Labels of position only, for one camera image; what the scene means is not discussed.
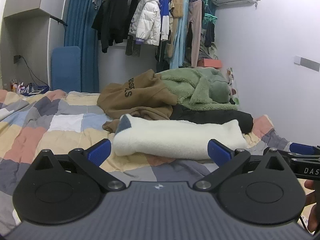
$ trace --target brown coat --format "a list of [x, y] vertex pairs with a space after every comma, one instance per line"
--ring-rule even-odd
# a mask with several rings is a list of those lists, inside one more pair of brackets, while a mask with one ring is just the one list
[[169, 41], [167, 42], [167, 45], [166, 45], [166, 50], [169, 58], [172, 58], [172, 55], [173, 55], [174, 38], [175, 38], [175, 34], [178, 27], [178, 20], [180, 17], [183, 17], [183, 3], [184, 3], [184, 0], [172, 0], [172, 1], [174, 4], [174, 8], [172, 8], [172, 16], [173, 16], [172, 32], [170, 34]]
[[173, 111], [172, 106], [177, 104], [177, 96], [169, 92], [160, 78], [160, 74], [150, 69], [123, 85], [107, 85], [97, 104], [114, 120], [106, 122], [103, 129], [115, 132], [123, 114], [148, 120], [168, 120]]

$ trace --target person's hand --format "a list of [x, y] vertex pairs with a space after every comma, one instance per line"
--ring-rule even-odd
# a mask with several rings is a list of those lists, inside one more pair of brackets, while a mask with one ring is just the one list
[[[313, 185], [313, 180], [306, 180], [304, 183], [304, 186], [311, 190], [315, 189]], [[314, 203], [316, 203], [316, 195], [315, 195], [315, 192], [311, 192], [310, 194], [307, 195], [305, 206], [308, 206]], [[308, 219], [308, 230], [310, 232], [316, 231], [316, 228], [318, 226], [318, 221], [316, 217], [316, 206], [317, 205], [313, 205], [313, 207], [311, 208], [311, 212]]]

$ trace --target pink box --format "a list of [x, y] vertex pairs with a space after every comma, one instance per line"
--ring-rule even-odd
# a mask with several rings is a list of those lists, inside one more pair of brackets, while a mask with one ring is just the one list
[[218, 59], [208, 59], [202, 58], [198, 60], [198, 67], [214, 67], [214, 68], [222, 68], [222, 62]]

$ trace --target patchwork quilt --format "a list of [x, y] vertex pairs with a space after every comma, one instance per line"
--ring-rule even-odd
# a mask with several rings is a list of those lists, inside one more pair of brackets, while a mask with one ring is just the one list
[[[87, 149], [114, 134], [102, 129], [111, 119], [97, 106], [99, 94], [61, 90], [24, 97], [0, 90], [0, 234], [16, 226], [12, 194], [34, 158], [49, 148], [67, 154], [74, 148]], [[254, 120], [253, 131], [245, 135], [248, 150], [262, 155], [266, 147], [288, 149], [289, 141], [279, 137], [270, 119]], [[217, 169], [211, 161], [175, 160], [142, 153], [110, 157], [100, 166], [126, 185], [130, 181], [197, 180]]]

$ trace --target green fleece jacket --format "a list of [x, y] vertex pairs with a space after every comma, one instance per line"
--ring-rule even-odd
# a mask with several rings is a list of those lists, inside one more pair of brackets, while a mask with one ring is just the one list
[[161, 80], [178, 97], [177, 104], [194, 111], [237, 109], [229, 103], [228, 83], [214, 68], [177, 68], [162, 71]]

